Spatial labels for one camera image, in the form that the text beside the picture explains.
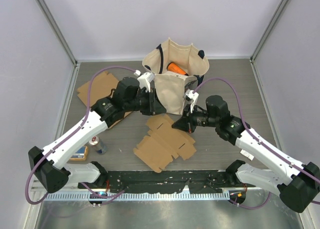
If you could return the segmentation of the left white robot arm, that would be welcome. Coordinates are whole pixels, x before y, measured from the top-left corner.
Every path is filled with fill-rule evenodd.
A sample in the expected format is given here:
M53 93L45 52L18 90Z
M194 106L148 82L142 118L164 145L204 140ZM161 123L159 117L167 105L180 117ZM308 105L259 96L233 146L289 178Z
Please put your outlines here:
M155 88L153 77L146 73L138 78L120 80L111 96L96 101L75 126L56 141L28 152L31 172L50 194L67 184L85 183L100 189L108 180L108 173L98 162L68 164L69 159L94 136L123 119L125 113L139 111L145 116L166 113Z

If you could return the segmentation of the beige canvas tote bag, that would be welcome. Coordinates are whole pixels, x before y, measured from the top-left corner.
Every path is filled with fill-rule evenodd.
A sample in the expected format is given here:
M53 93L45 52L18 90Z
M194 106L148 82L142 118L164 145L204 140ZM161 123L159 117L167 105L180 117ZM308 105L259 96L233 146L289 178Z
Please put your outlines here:
M167 70L174 62L188 76ZM154 86L157 97L168 114L181 115L185 107L184 94L199 86L210 68L203 50L193 44L179 45L170 38L160 43L142 60L146 71L155 74Z

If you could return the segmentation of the brown cardboard box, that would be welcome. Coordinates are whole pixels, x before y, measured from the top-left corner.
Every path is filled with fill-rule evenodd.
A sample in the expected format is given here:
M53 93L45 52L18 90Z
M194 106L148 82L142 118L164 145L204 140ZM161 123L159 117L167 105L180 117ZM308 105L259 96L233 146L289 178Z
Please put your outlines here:
M174 121L167 115L151 116L149 130L133 153L152 171L161 173L177 158L184 161L196 153L195 140L186 132L172 128Z

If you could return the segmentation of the right aluminium frame post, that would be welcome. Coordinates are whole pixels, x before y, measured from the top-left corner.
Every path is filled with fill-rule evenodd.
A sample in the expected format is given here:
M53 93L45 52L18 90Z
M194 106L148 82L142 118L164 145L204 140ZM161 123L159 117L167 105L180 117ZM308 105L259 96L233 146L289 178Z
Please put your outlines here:
M265 28L257 46L255 47L251 57L250 62L254 63L257 59L258 55L260 54L262 48L264 47L265 43L267 42L268 38L270 37L271 33L275 29L278 21L280 20L281 16L283 15L284 11L286 10L288 4L291 0L280 0L278 6L276 7L267 27Z

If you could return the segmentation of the yellow blue snack box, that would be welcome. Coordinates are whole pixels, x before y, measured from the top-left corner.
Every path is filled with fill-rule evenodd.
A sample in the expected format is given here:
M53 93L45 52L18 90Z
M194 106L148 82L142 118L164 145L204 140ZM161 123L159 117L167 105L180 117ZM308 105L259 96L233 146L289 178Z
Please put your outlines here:
M69 159L69 161L85 161L88 156L89 149L87 146L82 146Z

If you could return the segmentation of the orange bottle in bag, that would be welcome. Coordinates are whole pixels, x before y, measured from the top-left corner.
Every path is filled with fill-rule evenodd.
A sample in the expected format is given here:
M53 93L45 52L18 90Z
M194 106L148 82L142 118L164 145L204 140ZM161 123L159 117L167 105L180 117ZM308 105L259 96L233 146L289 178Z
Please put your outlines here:
M167 65L167 70L169 72L173 72L173 73L180 74L180 75L183 75L183 76L189 76L189 74L185 70L183 70L181 67L179 67L174 62L171 62L171 63L169 63Z

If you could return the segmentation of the silver blue drink can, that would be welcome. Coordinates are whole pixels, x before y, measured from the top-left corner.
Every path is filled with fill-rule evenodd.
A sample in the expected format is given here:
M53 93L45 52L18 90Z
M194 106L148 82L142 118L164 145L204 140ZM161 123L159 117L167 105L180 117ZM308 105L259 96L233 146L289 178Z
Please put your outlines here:
M103 141L97 135L93 136L88 141L88 144L99 155L103 155L107 152L107 146L103 143Z

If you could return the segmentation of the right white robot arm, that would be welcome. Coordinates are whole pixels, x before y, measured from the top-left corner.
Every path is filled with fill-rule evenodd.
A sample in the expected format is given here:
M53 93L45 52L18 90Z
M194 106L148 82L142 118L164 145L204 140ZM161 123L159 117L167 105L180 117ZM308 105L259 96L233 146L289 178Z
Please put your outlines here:
M209 96L205 100L206 109L196 105L198 97L192 90L185 93L188 103L172 128L187 133L193 133L196 127L214 128L221 139L249 153L268 168L265 171L236 160L226 169L225 179L230 186L244 183L262 188L278 196L297 213L314 202L320 193L320 168L316 164L304 164L263 139L248 123L231 115L221 96Z

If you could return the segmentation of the flat cardboard sheet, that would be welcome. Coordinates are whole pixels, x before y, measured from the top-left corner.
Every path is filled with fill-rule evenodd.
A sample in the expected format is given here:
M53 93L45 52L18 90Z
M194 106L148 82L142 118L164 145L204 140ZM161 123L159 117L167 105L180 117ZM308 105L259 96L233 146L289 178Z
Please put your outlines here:
M116 88L118 82L119 80L110 72L105 71L97 75L91 86L89 105L92 106L97 100L109 96L111 94L111 90ZM89 84L90 81L86 82L76 90L78 98L85 106L88 105L87 99Z

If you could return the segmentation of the aluminium frame post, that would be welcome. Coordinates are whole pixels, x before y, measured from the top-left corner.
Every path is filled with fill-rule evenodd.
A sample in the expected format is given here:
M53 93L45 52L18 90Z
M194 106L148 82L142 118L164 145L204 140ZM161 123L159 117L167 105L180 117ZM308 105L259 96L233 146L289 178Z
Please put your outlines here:
M37 5L39 6L40 10L42 11L45 19L47 20L48 24L50 25L51 29L53 30L56 38L58 39L60 45L62 46L63 50L67 54L69 60L71 61L73 66L78 64L76 57L74 56L66 38L64 37L59 25L57 24L51 10L49 9L45 0L35 0Z
M257 59L258 55L260 54L262 48L264 47L265 43L267 42L268 38L270 37L271 33L275 29L278 21L280 20L281 16L283 15L284 11L286 10L288 4L291 0L280 0L278 6L276 7L267 27L265 28L257 46L255 47L251 57L250 62L254 63Z

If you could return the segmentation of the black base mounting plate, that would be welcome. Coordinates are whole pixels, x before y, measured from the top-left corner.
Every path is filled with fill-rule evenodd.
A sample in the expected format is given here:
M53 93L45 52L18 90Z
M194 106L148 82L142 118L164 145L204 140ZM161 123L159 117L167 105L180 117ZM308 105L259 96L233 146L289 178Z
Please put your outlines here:
M91 189L109 189L111 193L128 194L181 193L188 186L191 194L220 193L224 188L242 188L243 183L233 175L219 170L164 170L109 171L101 186Z

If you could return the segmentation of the left aluminium frame post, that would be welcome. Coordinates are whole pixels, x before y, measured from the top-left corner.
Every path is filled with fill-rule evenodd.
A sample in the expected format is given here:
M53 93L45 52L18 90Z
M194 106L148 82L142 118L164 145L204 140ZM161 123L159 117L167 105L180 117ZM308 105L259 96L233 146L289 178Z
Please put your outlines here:
M45 0L35 0L37 5L39 6L40 10L42 11L45 19L47 20L48 24L50 25L51 29L53 30L56 38L58 39L60 45L62 46L63 50L67 54L69 60L71 61L73 66L78 64L76 57L74 56L66 38L64 37L59 25L57 24L51 10L49 9Z

